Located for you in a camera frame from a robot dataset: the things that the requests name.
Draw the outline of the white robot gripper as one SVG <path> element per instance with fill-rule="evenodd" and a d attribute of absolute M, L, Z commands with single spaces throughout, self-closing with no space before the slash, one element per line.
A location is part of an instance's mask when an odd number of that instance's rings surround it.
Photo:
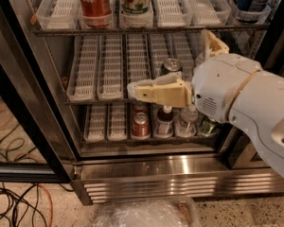
<path fill-rule="evenodd" d="M 194 104 L 200 113 L 219 123 L 227 122 L 239 90 L 262 67 L 259 62 L 241 55 L 227 54 L 228 45 L 210 30 L 201 31 L 201 41 L 206 61 L 194 70 L 194 93 L 191 83 L 182 79 L 181 72 L 176 72 L 131 82 L 127 85 L 128 96 L 174 108 L 191 105 L 194 96 Z"/>

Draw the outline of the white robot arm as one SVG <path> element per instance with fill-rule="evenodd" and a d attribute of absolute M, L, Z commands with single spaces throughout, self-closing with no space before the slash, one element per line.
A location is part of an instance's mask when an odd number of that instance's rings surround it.
<path fill-rule="evenodd" d="M 203 62 L 185 82 L 178 73 L 127 85 L 129 96 L 163 106 L 196 109 L 248 135 L 260 158 L 284 178 L 284 78 L 234 54 L 211 31 L 201 32 Z"/>

